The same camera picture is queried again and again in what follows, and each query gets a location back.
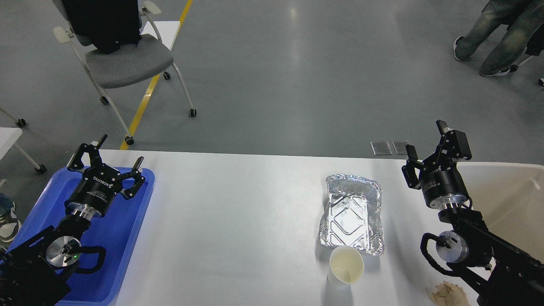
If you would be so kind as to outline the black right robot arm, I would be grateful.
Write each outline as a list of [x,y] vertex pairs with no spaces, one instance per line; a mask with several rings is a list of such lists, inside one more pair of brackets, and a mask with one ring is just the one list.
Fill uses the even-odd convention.
[[476,291],[480,306],[542,306],[543,263],[488,229],[457,169],[460,160],[472,158],[468,138],[443,120],[436,125],[440,141],[434,153],[419,159],[408,144],[401,168],[408,188],[421,190],[427,207],[452,226],[439,235],[423,234],[422,255],[434,270]]

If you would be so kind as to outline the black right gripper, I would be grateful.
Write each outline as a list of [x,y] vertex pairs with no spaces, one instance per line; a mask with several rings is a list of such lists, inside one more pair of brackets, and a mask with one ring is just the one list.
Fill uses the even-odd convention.
[[[441,138],[435,152],[421,163],[416,148],[407,144],[408,159],[401,171],[408,188],[422,190],[427,207],[438,210],[443,204],[462,205],[470,199],[457,162],[470,160],[472,152],[464,132],[449,128],[443,120],[437,120],[436,125]],[[416,169],[421,170],[419,177]]]

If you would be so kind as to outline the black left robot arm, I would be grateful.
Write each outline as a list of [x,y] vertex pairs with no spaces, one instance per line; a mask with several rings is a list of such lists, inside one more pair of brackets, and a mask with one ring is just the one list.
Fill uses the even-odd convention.
[[68,280],[75,274],[89,275],[104,265],[103,246],[85,246],[83,235],[93,218],[105,217],[115,198],[134,198],[146,182],[144,157],[136,159],[125,173],[104,163],[97,144],[82,143],[67,170],[81,179],[63,203],[65,216],[57,226],[48,226],[1,255],[2,306],[54,306],[70,291]]

